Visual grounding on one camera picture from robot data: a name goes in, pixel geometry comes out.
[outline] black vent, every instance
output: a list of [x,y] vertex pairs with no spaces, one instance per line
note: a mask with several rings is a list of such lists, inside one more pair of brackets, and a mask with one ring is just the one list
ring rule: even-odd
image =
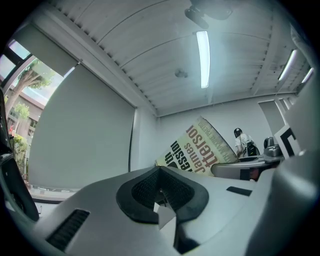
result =
[[64,251],[89,214],[85,210],[74,210],[47,239],[47,242],[57,249]]

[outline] wall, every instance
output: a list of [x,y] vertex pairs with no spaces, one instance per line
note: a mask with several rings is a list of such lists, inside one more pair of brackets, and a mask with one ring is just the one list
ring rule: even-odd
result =
[[157,125],[157,147],[155,159],[160,156],[183,132],[199,117],[207,119],[221,134],[231,148],[235,148],[234,129],[241,128],[250,135],[256,143],[260,153],[266,137],[272,136],[268,121],[258,102],[282,99],[294,95],[281,94],[279,96],[263,96],[250,99],[226,102],[215,106],[208,106],[189,110],[159,119]]
[[44,108],[32,139],[29,183],[80,189],[128,172],[135,109],[81,64]]
[[135,171],[155,164],[157,154],[157,119],[144,107],[135,110],[130,170]]

